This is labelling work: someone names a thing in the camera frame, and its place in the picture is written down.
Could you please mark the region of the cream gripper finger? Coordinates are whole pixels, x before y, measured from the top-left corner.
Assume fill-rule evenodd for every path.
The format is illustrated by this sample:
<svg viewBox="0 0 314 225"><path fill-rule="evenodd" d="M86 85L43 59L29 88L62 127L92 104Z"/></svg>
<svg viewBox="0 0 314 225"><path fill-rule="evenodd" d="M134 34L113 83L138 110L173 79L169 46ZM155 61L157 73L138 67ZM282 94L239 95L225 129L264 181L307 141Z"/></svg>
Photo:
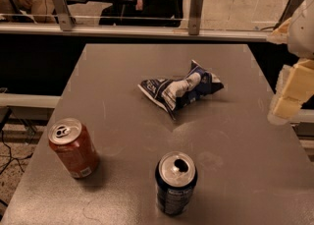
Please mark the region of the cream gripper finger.
<svg viewBox="0 0 314 225"><path fill-rule="evenodd" d="M268 121L274 125L285 124L313 95L314 61L301 58L293 66L283 65L270 103Z"/></svg>
<svg viewBox="0 0 314 225"><path fill-rule="evenodd" d="M278 28L274 29L267 36L267 41L274 44L287 44L290 22L291 18L286 19Z"/></svg>

